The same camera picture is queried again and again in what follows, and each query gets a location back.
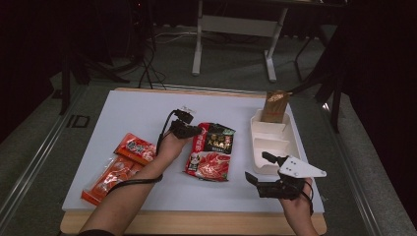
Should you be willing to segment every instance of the black sleeve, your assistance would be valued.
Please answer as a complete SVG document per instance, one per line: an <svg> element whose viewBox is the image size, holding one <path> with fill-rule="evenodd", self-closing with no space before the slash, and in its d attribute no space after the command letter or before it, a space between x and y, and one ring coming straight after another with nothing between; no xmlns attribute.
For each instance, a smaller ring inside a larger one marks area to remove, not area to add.
<svg viewBox="0 0 417 236"><path fill-rule="evenodd" d="M78 236L114 236L114 234L101 229L91 229L80 233Z"/></svg>

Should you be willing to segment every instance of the gray floor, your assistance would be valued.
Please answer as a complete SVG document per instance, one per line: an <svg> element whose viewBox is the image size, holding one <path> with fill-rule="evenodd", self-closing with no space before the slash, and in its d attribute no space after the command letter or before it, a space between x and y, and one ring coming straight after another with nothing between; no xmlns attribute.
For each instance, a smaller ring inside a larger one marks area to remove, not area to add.
<svg viewBox="0 0 417 236"><path fill-rule="evenodd" d="M154 87L161 88L163 83L196 89L265 91L292 89L300 84L292 60L303 41L282 38L278 42L273 56L278 81L272 84L263 55L268 39L234 35L225 43L223 36L206 34L201 74L194 77L191 71L195 29L157 29L157 33L179 31L191 33L158 35L154 55L148 51L147 61L152 64L149 76ZM300 58L303 76L314 68L322 52L320 42L313 40ZM61 205L108 91L137 87L143 71L140 67L121 73L121 77L131 81L129 84L113 83L91 72L93 78L88 86L73 83L72 106L65 115L58 115L60 100L48 98L0 146L1 156L7 156L0 165L0 201L5 206L0 212L1 235L59 233L64 213ZM51 78L58 89L60 76ZM149 88L147 78L142 86ZM342 98L340 134L335 134L328 122L323 122L327 113L318 105L304 102L307 99L315 103L316 89L297 94L291 102L297 107L294 115L298 129L303 130L300 134L309 160L331 176L318 180L326 210L326 235L417 235L348 97ZM72 116L89 117L89 124L85 128L68 125Z"/></svg>

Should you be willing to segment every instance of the snack package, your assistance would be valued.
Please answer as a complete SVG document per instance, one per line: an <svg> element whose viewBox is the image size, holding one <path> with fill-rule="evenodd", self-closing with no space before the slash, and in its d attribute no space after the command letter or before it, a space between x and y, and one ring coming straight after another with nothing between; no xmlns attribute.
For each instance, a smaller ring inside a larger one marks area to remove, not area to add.
<svg viewBox="0 0 417 236"><path fill-rule="evenodd" d="M83 189L81 198L97 206L113 186L130 179L142 168L143 166L140 163L128 157L118 155L110 161L108 167L93 183L91 188Z"/></svg>
<svg viewBox="0 0 417 236"><path fill-rule="evenodd" d="M201 134L193 139L185 173L204 180L227 181L235 131L214 123L201 123Z"/></svg>
<svg viewBox="0 0 417 236"><path fill-rule="evenodd" d="M283 90L267 91L261 122L282 123L290 94Z"/></svg>
<svg viewBox="0 0 417 236"><path fill-rule="evenodd" d="M113 186L130 179L137 171L153 161L156 146L128 133L114 153L117 156L104 168L95 182L83 189L82 199L93 205L101 203Z"/></svg>
<svg viewBox="0 0 417 236"><path fill-rule="evenodd" d="M142 165L147 165L156 156L156 146L128 133L114 153L126 156Z"/></svg>

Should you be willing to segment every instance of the brown package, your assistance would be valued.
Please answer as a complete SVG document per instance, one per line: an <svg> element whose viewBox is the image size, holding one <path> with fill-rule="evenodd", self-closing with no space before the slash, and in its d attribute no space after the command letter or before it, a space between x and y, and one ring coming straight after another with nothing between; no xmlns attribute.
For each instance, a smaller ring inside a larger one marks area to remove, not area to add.
<svg viewBox="0 0 417 236"><path fill-rule="evenodd" d="M261 122L282 123L290 94L283 90L267 91Z"/></svg>

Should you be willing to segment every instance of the dark background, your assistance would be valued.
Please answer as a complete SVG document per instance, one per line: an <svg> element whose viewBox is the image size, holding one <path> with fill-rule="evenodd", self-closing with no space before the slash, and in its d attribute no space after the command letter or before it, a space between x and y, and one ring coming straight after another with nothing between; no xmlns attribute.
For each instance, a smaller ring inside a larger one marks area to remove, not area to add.
<svg viewBox="0 0 417 236"><path fill-rule="evenodd" d="M0 3L2 142L53 93L49 78L61 71L65 45L76 45L92 59L111 63L112 53L129 47L127 40L111 36L118 33L127 37L123 32L128 29L121 29L129 19L124 17L125 7L106 1L1 0ZM99 21L92 17L97 16L94 4L106 13L104 16L114 15ZM196 9L197 1L158 0L152 11L153 21L158 26L195 26ZM275 19L279 10L253 7L248 11L236 7L227 13L216 3L205 9L231 16L261 16L261 19ZM417 171L412 164L417 156L416 12L417 3L412 0L354 1L343 19L340 13L293 9L288 12L282 30L283 34L304 38L314 33L317 24L339 24L318 68L325 71L329 66L346 63L343 92L350 96L414 225L417 225Z"/></svg>

